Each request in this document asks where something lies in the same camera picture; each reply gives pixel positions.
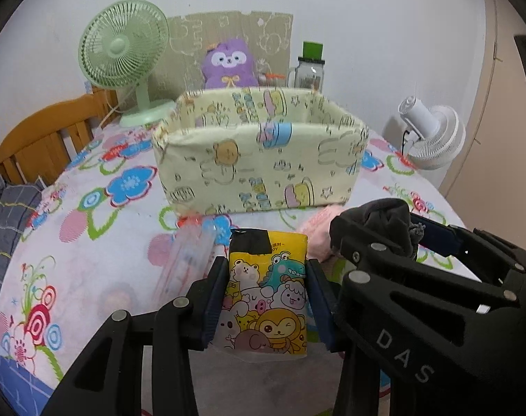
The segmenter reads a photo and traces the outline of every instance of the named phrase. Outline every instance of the glass pitcher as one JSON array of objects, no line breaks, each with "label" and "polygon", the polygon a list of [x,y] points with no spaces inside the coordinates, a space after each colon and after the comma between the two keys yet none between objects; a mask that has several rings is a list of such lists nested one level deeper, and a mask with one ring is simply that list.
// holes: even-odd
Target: glass pitcher
[{"label": "glass pitcher", "polygon": [[294,73],[293,87],[322,91],[325,78],[325,62],[322,59],[298,57],[300,64],[288,70],[286,85],[291,87],[290,77]]}]

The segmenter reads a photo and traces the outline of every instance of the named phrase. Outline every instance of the pink cloth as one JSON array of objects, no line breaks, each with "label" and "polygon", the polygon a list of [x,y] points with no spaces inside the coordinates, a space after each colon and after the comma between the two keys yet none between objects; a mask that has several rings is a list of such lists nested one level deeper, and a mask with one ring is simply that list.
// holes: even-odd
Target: pink cloth
[{"label": "pink cloth", "polygon": [[332,219],[342,213],[345,208],[341,205],[326,206],[311,219],[298,228],[299,233],[306,234],[309,238],[307,244],[307,258],[316,258],[320,262],[332,255],[330,250],[330,223]]}]

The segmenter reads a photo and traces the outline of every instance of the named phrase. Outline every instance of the white letter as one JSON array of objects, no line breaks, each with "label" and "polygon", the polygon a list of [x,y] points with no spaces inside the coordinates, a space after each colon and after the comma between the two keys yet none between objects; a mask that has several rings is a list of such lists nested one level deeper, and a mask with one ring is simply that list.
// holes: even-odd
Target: white letter
[{"label": "white letter", "polygon": [[428,364],[425,364],[425,365],[421,366],[421,373],[422,373],[424,378],[420,377],[417,374],[415,374],[415,378],[421,383],[426,383],[426,382],[429,381],[429,375],[426,373],[426,370],[429,370],[429,372],[431,374],[434,374],[433,368],[431,368]]},{"label": "white letter", "polygon": [[398,359],[398,360],[403,361],[403,367],[406,368],[407,367],[407,362],[409,361],[409,354],[410,353],[411,353],[411,351],[409,349],[404,350],[403,352],[397,354],[394,357],[394,359]]},{"label": "white letter", "polygon": [[[386,335],[388,336],[388,340],[386,341],[386,344],[383,344],[382,343],[382,337]],[[388,347],[390,347],[390,344],[392,342],[392,335],[390,333],[388,333],[384,328],[382,329],[382,331],[380,332],[380,336],[378,337],[377,339],[377,344],[379,346],[381,346],[383,349],[387,349]]]}]

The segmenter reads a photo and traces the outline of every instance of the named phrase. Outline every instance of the fan base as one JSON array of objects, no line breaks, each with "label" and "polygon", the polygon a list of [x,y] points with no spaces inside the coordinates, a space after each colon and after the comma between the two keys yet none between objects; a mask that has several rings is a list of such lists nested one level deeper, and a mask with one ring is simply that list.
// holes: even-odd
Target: fan base
[{"label": "fan base", "polygon": [[126,111],[120,117],[120,126],[129,128],[145,125],[164,119],[176,107],[176,103],[169,99],[159,99],[151,102],[148,110],[140,111],[138,107]]}]

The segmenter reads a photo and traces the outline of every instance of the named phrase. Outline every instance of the fan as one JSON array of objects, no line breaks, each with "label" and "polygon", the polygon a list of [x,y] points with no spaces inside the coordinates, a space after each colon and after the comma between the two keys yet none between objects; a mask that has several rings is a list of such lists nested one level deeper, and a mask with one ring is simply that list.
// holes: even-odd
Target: fan
[{"label": "fan", "polygon": [[172,100],[150,101],[147,77],[169,43],[165,14],[144,0],[122,0],[97,14],[80,39],[78,59],[86,78],[98,87],[136,86],[137,108],[126,111],[120,126],[163,119]]},{"label": "fan", "polygon": [[407,124],[402,152],[419,169],[434,170],[451,162],[462,150],[465,125],[449,106],[427,109],[420,99],[407,97],[398,107]]}]

